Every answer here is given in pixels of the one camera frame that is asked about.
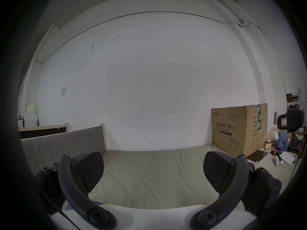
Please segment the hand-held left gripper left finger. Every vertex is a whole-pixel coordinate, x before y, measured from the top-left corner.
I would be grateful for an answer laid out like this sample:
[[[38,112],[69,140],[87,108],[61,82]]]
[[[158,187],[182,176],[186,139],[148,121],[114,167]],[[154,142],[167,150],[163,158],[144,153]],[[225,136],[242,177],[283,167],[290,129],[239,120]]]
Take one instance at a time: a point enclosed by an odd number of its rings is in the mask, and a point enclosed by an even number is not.
[[[43,167],[36,173],[36,186],[47,213],[59,213],[75,229],[80,230],[62,211],[64,202],[67,201],[82,219],[96,229],[115,229],[115,216],[88,197],[88,193],[97,185],[103,173],[104,161],[98,151],[86,152],[75,157],[63,154],[52,168]]]

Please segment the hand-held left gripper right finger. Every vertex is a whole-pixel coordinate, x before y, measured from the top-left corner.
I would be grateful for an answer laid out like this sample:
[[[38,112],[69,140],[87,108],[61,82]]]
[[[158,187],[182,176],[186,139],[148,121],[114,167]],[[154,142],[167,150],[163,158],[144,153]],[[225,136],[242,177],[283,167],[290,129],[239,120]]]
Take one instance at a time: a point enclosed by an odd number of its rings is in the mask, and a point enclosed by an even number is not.
[[[218,199],[190,219],[194,230],[216,227],[241,201],[245,211],[261,215],[279,197],[282,182],[265,168],[255,168],[244,154],[232,157],[223,152],[209,151],[203,163],[206,179],[218,192]]]

